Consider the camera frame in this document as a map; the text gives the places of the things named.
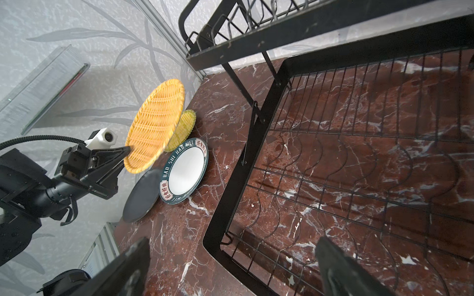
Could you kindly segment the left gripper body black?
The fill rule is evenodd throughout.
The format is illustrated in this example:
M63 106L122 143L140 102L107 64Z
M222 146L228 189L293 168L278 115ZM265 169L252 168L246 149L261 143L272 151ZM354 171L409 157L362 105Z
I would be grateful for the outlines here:
M84 144L66 149L54 176L55 199L80 199L93 194L110 199L117 194L118 164L95 166L94 150Z

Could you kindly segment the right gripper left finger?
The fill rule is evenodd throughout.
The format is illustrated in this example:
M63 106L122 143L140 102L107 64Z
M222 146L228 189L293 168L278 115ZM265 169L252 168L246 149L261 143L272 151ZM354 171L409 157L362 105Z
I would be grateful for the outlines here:
M149 239L141 238L73 294L75 296L142 296L149 265Z

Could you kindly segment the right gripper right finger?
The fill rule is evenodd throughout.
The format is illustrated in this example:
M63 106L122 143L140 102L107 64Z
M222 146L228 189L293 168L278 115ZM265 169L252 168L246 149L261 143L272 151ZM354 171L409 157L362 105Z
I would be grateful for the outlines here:
M392 296L394 294L326 237L318 240L316 258L326 296Z

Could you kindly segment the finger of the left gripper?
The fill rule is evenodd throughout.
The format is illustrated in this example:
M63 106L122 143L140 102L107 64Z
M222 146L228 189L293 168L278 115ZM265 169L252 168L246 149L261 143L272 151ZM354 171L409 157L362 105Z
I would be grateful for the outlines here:
M132 151L130 146L124 146L114 149L95 149L94 150L94 164L100 167L105 164L117 165Z

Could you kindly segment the orange woven round plate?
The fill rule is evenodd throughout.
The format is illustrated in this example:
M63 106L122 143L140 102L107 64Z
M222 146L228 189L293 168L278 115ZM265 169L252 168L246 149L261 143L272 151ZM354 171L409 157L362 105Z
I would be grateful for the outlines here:
M173 137L185 103L185 87L178 79L161 83L144 101L129 129L125 145L131 152L125 169L138 174L149 168Z

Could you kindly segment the white plate dark green rim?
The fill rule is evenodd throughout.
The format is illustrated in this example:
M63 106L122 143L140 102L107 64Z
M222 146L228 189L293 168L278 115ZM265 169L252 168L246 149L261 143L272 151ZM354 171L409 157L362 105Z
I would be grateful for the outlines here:
M176 148L163 168L159 183L160 198L176 205L197 189L207 170L209 150L200 138L190 138Z

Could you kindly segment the yellow-green round plate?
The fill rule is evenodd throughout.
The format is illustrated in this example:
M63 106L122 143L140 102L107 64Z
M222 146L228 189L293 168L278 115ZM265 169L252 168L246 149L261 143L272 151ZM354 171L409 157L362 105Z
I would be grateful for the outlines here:
M196 112L186 110L182 113L180 121L175 129L175 133L169 141L165 152L173 152L179 145L183 144L191 134L196 123Z

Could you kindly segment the black wire dish rack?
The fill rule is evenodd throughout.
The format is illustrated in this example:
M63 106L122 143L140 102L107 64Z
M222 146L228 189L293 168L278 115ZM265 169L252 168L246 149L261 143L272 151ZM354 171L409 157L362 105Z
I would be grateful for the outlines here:
M474 17L286 59L204 235L257 296L330 239L393 296L474 293Z

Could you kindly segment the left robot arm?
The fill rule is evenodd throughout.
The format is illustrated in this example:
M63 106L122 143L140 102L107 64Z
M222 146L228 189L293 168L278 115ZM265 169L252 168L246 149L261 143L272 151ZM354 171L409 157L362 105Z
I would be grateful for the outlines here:
M16 144L53 140L74 143L58 163L54 178L15 148ZM89 149L85 141L56 135L25 136L1 143L1 264L22 253L31 243L42 218L65 226L78 214L77 202L92 194L108 200L118 192L118 175L129 146Z

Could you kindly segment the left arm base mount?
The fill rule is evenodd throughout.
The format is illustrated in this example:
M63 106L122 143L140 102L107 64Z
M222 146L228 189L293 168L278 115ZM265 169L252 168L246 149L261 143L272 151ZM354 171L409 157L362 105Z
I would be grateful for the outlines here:
M44 296L71 296L90 279L91 276L81 269L64 271L43 284L37 294L42 292Z

